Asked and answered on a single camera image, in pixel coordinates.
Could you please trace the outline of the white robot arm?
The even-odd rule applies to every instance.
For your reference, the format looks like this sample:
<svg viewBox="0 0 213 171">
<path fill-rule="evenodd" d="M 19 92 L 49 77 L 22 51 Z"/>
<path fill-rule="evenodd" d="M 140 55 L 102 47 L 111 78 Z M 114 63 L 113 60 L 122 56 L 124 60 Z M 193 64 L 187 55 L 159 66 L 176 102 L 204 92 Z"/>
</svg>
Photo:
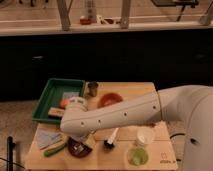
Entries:
<svg viewBox="0 0 213 171">
<path fill-rule="evenodd" d="M 178 86 L 95 110 L 82 107 L 68 105 L 60 124 L 77 141 L 96 130 L 179 120 L 186 130 L 182 171 L 213 171 L 213 86 Z"/>
</svg>

